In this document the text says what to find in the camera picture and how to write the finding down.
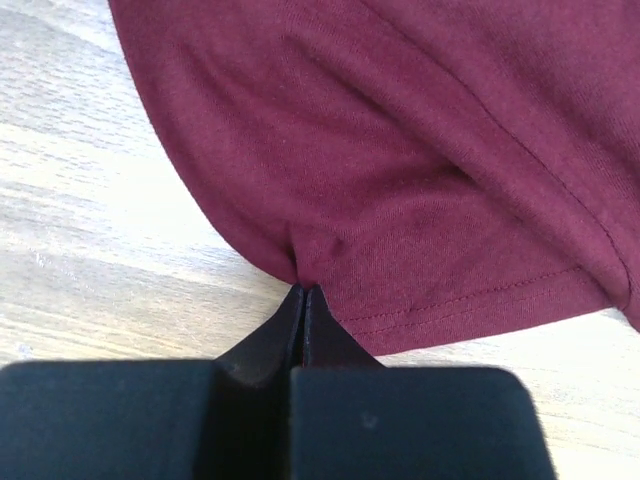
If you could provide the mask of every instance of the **clip jaw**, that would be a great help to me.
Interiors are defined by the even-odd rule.
[[[2,478],[553,480],[531,399],[490,368],[384,368],[319,287],[217,360],[0,370]]]

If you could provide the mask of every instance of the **t-shirt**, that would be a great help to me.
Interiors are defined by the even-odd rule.
[[[639,2],[111,8],[213,226],[371,353],[608,306],[640,327]]]

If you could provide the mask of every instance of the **table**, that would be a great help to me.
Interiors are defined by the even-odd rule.
[[[288,289],[180,183],[106,0],[0,0],[0,172],[0,364],[214,357]],[[640,478],[640,335],[615,310],[381,360],[507,368],[559,478]]]

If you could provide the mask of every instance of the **stitching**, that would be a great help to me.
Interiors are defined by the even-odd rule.
[[[586,283],[589,283],[589,281],[588,280],[581,280],[576,285],[584,285]],[[523,302],[523,301],[531,300],[533,298],[538,298],[538,297],[551,296],[551,295],[554,295],[554,294],[557,294],[557,293],[560,293],[560,292],[564,292],[565,290],[568,290],[569,288],[571,288],[571,287],[565,287],[565,288],[561,288],[561,289],[554,290],[554,291],[547,290],[547,291],[542,292],[542,293],[537,293],[535,295],[530,295],[530,296],[526,296],[526,297],[523,297],[523,298],[519,298],[518,302]],[[494,307],[496,305],[508,305],[510,303],[512,303],[512,301],[501,302],[501,303],[493,303],[491,305],[483,305],[481,307],[472,308],[470,310],[463,310],[461,312],[445,315],[444,317],[434,318],[433,320],[430,320],[430,321],[403,323],[402,325],[392,325],[390,327],[380,328],[378,330],[371,330],[371,331],[366,331],[365,330],[363,332],[354,333],[353,335],[355,337],[360,336],[360,335],[374,335],[376,333],[386,332],[388,330],[393,330],[393,329],[396,329],[396,328],[415,327],[415,326],[418,326],[418,325],[433,325],[434,323],[441,322],[443,320],[446,320],[447,318],[457,317],[459,315],[463,315],[463,314],[466,314],[466,313],[474,313],[474,312],[477,312],[477,311],[480,311],[480,310],[486,310],[486,309]]]
[[[577,271],[580,271],[580,270],[582,270],[582,268],[580,268],[580,267],[568,268],[568,269],[562,270],[560,272],[547,273],[547,274],[541,275],[539,277],[530,278],[528,280],[522,280],[520,282],[512,283],[512,284],[509,284],[509,285],[503,285],[501,287],[496,287],[496,288],[491,288],[491,289],[486,289],[486,290],[480,290],[478,292],[471,293],[471,294],[465,295],[463,297],[458,297],[458,298],[454,298],[454,299],[451,299],[451,300],[446,300],[444,302],[432,303],[430,305],[425,305],[424,307],[406,308],[406,309],[402,309],[402,310],[395,310],[393,312],[377,313],[377,314],[374,314],[374,315],[366,315],[366,316],[363,316],[363,317],[347,318],[345,320],[341,320],[341,323],[356,322],[356,321],[360,321],[360,320],[370,320],[372,318],[380,318],[380,317],[387,317],[387,316],[393,316],[393,315],[400,315],[400,314],[403,314],[403,313],[421,312],[421,311],[424,311],[424,310],[430,310],[432,308],[441,307],[441,306],[444,306],[444,305],[451,305],[451,304],[459,303],[459,302],[462,302],[462,301],[465,301],[465,300],[470,300],[472,298],[476,298],[476,297],[479,297],[481,295],[486,295],[488,293],[502,292],[502,291],[505,291],[505,290],[509,290],[511,288],[523,287],[523,286],[530,285],[530,284],[535,283],[535,282],[540,281],[540,280],[545,280],[545,279],[548,279],[548,278],[558,277],[558,276],[563,275],[565,273],[577,272]]]
[[[462,88],[464,88],[464,90],[478,103],[478,105],[485,111],[485,113],[489,116],[489,118],[493,121],[493,123],[500,128],[505,134],[507,134],[509,137],[511,137],[511,139],[520,147],[524,150],[524,152],[529,155],[531,158],[533,158],[535,161],[537,161],[545,170],[546,172],[549,174],[549,176],[551,178],[553,178],[556,182],[558,182],[560,184],[560,186],[566,191],[566,193],[568,193],[571,197],[573,197],[573,199],[578,202],[578,204],[591,216],[591,218],[598,224],[598,226],[600,226],[600,228],[602,229],[602,231],[604,232],[604,234],[606,235],[607,239],[609,240],[609,243],[611,244],[611,248],[613,249],[613,251],[615,252],[616,256],[618,257],[618,261],[620,262],[620,264],[622,265],[622,267],[624,268],[625,271],[625,275],[627,277],[627,292],[628,292],[628,298],[627,298],[627,302],[626,305],[622,308],[622,311],[625,311],[629,305],[631,304],[631,290],[632,290],[632,283],[631,283],[631,274],[629,273],[629,267],[626,265],[626,263],[622,260],[622,257],[620,255],[620,251],[618,250],[618,247],[616,246],[615,242],[613,241],[613,238],[611,236],[611,233],[609,232],[609,230],[602,224],[602,222],[600,221],[600,219],[589,209],[587,208],[587,206],[582,202],[582,200],[580,200],[571,190],[569,190],[569,188],[567,187],[566,183],[560,178],[558,177],[542,160],[540,160],[540,158],[538,158],[538,156],[533,153],[532,150],[529,149],[529,147],[527,147],[518,137],[515,136],[515,134],[513,134],[511,131],[509,131],[504,125],[502,125],[502,123],[496,118],[496,116],[489,110],[489,108],[484,104],[484,102],[480,99],[480,97],[471,89],[471,87],[469,87],[469,85],[467,85],[465,82],[463,82],[457,75],[455,75],[453,73],[453,71],[451,71],[449,68],[447,68],[445,65],[443,65],[433,54],[431,54],[430,52],[428,52],[427,50],[425,50],[423,47],[421,47],[420,45],[418,45],[416,42],[414,42],[406,33],[402,32],[401,30],[399,30],[394,24],[393,22],[391,22],[390,20],[384,18],[374,7],[370,6],[367,2],[367,0],[359,0],[359,2],[367,9],[369,9],[371,12],[373,12],[383,23],[387,24],[391,29],[393,29],[395,32],[398,33],[398,35],[400,35],[402,38],[404,38],[409,44],[411,44],[413,47],[417,48],[420,52],[422,52],[425,56],[429,57],[429,59],[438,67],[440,67],[443,71],[445,71],[453,80],[455,80],[458,84],[460,84],[460,86]]]

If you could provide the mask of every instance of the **light wood surface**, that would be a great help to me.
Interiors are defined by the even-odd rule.
[[[178,180],[106,0],[0,0],[0,205],[1,363],[216,356],[288,289]],[[559,478],[640,479],[640,335],[614,310],[383,361],[506,367]]]

